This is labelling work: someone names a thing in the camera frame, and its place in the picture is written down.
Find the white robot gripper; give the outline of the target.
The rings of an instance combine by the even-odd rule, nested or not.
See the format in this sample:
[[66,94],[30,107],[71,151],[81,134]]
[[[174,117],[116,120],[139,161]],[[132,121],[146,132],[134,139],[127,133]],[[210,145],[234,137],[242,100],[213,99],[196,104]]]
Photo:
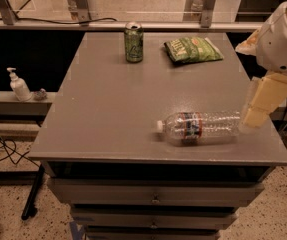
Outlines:
[[259,129],[287,98],[287,2],[283,2],[235,51],[256,55],[257,63],[269,70],[250,81],[241,112],[242,129]]

